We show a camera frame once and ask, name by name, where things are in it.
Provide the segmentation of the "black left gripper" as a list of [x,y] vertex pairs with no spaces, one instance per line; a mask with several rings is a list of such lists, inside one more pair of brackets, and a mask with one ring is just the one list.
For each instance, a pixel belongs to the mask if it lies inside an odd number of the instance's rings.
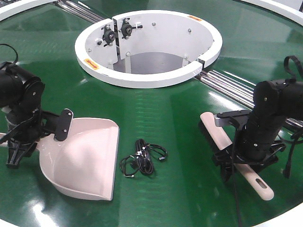
[[37,142],[54,133],[54,140],[67,139],[73,112],[64,109],[58,114],[44,111],[40,104],[14,104],[5,107],[8,123],[7,167],[17,169],[24,157],[31,157]]

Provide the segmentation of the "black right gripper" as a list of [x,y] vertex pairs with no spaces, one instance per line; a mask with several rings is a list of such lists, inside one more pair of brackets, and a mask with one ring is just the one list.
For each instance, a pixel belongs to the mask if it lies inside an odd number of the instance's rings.
[[250,110],[237,110],[214,115],[211,137],[217,146],[213,161],[221,167],[221,178],[228,181],[232,175],[232,164],[248,164],[259,172],[276,163],[276,153],[285,145],[276,140],[286,118],[272,115],[258,117]]

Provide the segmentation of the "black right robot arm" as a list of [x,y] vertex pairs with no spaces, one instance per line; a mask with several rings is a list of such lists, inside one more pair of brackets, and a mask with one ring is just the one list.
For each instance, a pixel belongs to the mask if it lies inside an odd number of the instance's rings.
[[216,126],[232,125],[236,129],[232,144],[213,155],[224,182],[232,175],[232,164],[248,164],[260,172],[278,161],[276,154],[284,151],[286,145],[276,137],[286,119],[303,119],[303,84],[295,79],[259,82],[253,102],[252,111],[229,111],[215,116]]

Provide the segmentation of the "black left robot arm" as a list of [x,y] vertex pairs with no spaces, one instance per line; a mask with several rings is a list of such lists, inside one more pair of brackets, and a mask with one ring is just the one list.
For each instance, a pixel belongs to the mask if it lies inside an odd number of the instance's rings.
[[55,114],[42,109],[45,84],[41,79],[12,62],[0,65],[0,107],[8,131],[0,142],[7,143],[7,167],[18,168],[24,157],[31,157],[38,141],[50,134],[57,141],[67,139],[73,112]]

